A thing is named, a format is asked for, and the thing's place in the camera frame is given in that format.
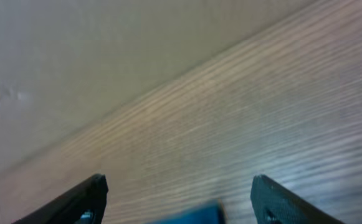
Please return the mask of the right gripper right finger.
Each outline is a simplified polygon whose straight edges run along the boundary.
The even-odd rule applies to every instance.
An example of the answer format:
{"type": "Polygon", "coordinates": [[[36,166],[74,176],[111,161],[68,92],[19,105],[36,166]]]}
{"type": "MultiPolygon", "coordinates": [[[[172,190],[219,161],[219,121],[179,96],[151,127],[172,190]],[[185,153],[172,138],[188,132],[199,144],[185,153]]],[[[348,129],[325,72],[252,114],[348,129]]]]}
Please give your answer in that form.
{"type": "Polygon", "coordinates": [[[343,224],[266,175],[253,178],[250,199],[258,224],[343,224]]]}

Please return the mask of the dark blue t-shirt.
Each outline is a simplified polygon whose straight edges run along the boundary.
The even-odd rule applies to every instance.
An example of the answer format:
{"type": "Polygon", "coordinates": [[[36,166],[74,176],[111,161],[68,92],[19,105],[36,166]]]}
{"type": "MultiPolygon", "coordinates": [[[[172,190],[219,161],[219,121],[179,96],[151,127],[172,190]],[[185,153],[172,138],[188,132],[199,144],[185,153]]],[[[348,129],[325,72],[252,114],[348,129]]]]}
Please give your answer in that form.
{"type": "Polygon", "coordinates": [[[225,224],[226,216],[218,200],[171,215],[149,224],[225,224]]]}

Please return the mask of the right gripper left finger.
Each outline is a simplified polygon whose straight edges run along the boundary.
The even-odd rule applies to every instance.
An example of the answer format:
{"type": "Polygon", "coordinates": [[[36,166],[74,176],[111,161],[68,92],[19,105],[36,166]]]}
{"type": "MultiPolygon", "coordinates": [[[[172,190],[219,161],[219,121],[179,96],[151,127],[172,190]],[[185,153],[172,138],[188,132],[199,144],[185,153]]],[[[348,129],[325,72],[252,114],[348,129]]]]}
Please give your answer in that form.
{"type": "Polygon", "coordinates": [[[15,224],[101,224],[107,205],[108,184],[94,174],[15,224]]]}

